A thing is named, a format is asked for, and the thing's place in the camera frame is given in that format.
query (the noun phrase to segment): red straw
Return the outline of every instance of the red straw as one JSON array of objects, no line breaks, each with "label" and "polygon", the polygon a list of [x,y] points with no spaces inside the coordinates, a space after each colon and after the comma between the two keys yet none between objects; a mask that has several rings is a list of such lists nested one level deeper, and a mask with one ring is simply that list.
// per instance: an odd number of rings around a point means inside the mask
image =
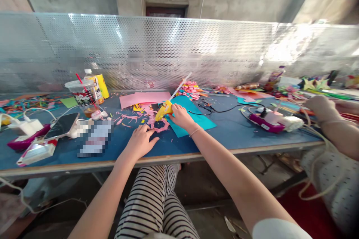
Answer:
[{"label": "red straw", "polygon": [[[76,73],[76,76],[77,76],[77,78],[79,79],[79,81],[81,82],[81,84],[83,84],[83,83],[82,83],[82,80],[81,80],[81,78],[80,78],[80,76],[79,76],[78,73]],[[90,95],[88,89],[86,89],[85,86],[83,86],[83,88],[85,89],[85,91],[86,91],[87,95],[89,96],[89,98],[91,98],[91,95]],[[96,104],[95,104],[95,100],[91,98],[91,101],[93,101],[93,105],[95,106],[95,108],[98,109],[97,106],[96,106]]]}]

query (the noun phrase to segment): metal mesh partition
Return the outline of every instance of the metal mesh partition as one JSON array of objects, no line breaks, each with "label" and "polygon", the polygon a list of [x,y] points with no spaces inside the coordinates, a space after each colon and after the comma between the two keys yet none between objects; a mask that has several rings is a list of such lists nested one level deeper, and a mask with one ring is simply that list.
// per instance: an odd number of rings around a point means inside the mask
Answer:
[{"label": "metal mesh partition", "polygon": [[59,13],[0,13],[0,92],[62,91],[84,68],[109,90],[320,75],[352,64],[359,27]]}]

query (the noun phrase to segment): plastic cup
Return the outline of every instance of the plastic cup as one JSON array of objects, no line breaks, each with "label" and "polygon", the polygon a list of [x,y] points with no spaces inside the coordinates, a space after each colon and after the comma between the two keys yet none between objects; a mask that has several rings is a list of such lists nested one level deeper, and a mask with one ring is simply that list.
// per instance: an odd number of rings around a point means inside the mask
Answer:
[{"label": "plastic cup", "polygon": [[78,80],[65,83],[65,87],[69,89],[79,107],[82,109],[86,117],[91,118],[91,114],[99,110],[98,99],[95,93],[95,87],[92,80]]}]

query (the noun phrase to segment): blue tabletop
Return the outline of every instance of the blue tabletop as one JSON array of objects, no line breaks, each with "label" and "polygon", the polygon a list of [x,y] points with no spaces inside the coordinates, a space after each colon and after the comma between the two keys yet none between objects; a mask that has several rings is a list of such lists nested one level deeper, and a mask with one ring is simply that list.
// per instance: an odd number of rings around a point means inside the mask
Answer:
[{"label": "blue tabletop", "polygon": [[[230,97],[222,96],[211,96],[204,97],[208,103],[212,103],[213,107],[218,111],[227,110],[235,105],[238,105],[237,97],[230,94]],[[269,106],[270,103],[279,103],[274,98],[262,99],[261,104]],[[64,105],[60,105],[60,109],[53,111],[53,114],[57,117],[64,113],[67,108]],[[130,108],[123,109],[119,102],[119,96],[112,94],[110,98],[105,100],[105,103],[101,105],[108,114],[112,113],[113,118],[119,117],[121,114],[132,115],[133,111]],[[279,134],[268,133],[258,125],[254,125],[248,121],[237,107],[231,111],[225,113],[213,113],[208,118],[213,121],[217,127],[207,130],[207,132],[217,139],[222,145],[228,149],[242,149],[252,147],[263,147],[263,146],[275,146],[275,145],[286,145],[303,142],[315,142],[320,141],[319,138],[302,130],[296,130],[291,133],[281,132]],[[80,112],[80,118],[85,119],[85,115],[81,112],[80,108],[73,108],[69,113]],[[49,123],[52,117],[47,112],[36,111],[30,118],[38,118],[42,124]],[[78,158],[77,150],[81,139],[69,139],[67,137],[59,139],[58,145],[55,149],[54,155],[42,161],[31,164],[27,167],[38,167],[46,165],[62,165],[62,164],[74,164],[81,162],[98,162],[98,161],[111,161],[116,160],[120,153],[125,148],[129,138],[132,135],[134,128],[141,123],[141,118],[137,120],[124,119],[122,123],[125,125],[132,126],[129,128],[122,124],[114,125],[114,131],[111,134],[111,139],[108,143],[107,149],[102,156],[89,157],[89,158]],[[164,155],[177,155],[196,153],[198,149],[194,144],[193,140],[184,136],[178,138],[171,127],[167,131],[161,133],[155,133],[154,136],[158,136],[160,140],[156,143],[154,148],[145,157],[152,156],[164,156]],[[9,148],[6,144],[12,139],[16,138],[16,134],[11,130],[5,130],[0,134],[0,170],[18,168],[16,161],[21,156],[20,153],[15,153],[14,150]]]}]

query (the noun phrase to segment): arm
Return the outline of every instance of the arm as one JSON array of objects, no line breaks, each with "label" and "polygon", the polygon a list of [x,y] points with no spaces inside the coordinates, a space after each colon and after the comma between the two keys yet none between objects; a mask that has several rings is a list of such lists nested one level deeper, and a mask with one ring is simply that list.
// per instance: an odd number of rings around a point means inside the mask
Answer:
[{"label": "arm", "polygon": [[149,142],[154,130],[140,125],[133,132],[126,148],[116,160],[114,168],[89,207],[72,230],[69,238],[108,238],[123,188],[139,158],[148,153],[159,140]]},{"label": "arm", "polygon": [[[189,134],[199,128],[185,108],[174,104],[172,110],[175,117],[170,116],[171,120]],[[279,218],[296,224],[258,178],[217,140],[203,129],[196,131],[192,138],[232,197],[251,233],[254,225],[266,218]]]},{"label": "arm", "polygon": [[309,99],[304,105],[315,113],[318,121],[321,122],[320,126],[323,133],[337,147],[339,152],[359,161],[359,129],[346,123],[330,123],[330,121],[344,120],[336,110],[336,106],[338,109],[346,111],[346,113],[350,111],[352,114],[356,110],[349,110],[349,108],[356,107],[358,109],[359,107],[356,103],[341,100],[336,101],[336,103],[323,95],[319,95]]}]

